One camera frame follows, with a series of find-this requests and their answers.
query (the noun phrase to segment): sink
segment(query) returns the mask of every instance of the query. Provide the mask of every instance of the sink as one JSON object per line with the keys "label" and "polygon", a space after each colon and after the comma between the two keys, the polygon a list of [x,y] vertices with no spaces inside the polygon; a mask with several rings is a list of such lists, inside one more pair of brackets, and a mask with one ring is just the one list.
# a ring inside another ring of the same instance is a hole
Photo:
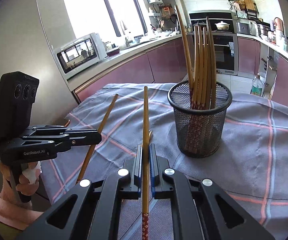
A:
{"label": "sink", "polygon": [[157,39],[158,39],[158,38],[151,39],[151,40],[148,40],[148,41],[143,41],[143,42],[134,44],[134,45],[132,45],[132,46],[126,47],[125,49],[131,49],[131,48],[137,47],[137,46],[139,46],[139,45],[141,45],[141,44],[145,44],[145,43],[148,43],[148,42],[151,42],[151,41],[156,41]]}

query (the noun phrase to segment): cutting board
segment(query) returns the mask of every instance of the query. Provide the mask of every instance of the cutting board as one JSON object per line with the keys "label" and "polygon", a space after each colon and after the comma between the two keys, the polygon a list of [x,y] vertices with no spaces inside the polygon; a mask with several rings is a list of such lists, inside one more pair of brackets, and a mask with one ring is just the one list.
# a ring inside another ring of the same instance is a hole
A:
{"label": "cutting board", "polygon": [[254,10],[254,11],[256,10],[253,0],[244,0],[244,2],[245,2],[245,5],[246,5],[246,9]]}

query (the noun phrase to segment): red patterned chopstick tip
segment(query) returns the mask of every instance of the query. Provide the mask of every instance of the red patterned chopstick tip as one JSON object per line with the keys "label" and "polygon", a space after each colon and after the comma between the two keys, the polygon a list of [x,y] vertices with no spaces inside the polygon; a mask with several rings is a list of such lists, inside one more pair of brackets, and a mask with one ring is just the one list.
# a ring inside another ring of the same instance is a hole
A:
{"label": "red patterned chopstick tip", "polygon": [[148,213],[142,213],[142,240],[148,240]]}

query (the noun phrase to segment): white casserole pot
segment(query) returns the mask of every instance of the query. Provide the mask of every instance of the white casserole pot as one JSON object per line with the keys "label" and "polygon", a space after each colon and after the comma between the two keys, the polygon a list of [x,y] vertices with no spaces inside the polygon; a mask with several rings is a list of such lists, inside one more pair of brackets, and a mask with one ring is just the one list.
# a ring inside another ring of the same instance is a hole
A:
{"label": "white casserole pot", "polygon": [[221,21],[220,23],[215,23],[217,29],[219,30],[228,30],[229,29],[229,24]]}

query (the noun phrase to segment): microwave oven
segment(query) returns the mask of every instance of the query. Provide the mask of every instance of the microwave oven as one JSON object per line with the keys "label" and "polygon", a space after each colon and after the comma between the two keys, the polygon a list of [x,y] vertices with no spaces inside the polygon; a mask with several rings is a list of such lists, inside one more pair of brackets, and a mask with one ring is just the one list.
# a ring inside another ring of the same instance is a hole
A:
{"label": "microwave oven", "polygon": [[75,74],[107,57],[98,33],[90,33],[52,51],[62,76],[68,80]]}

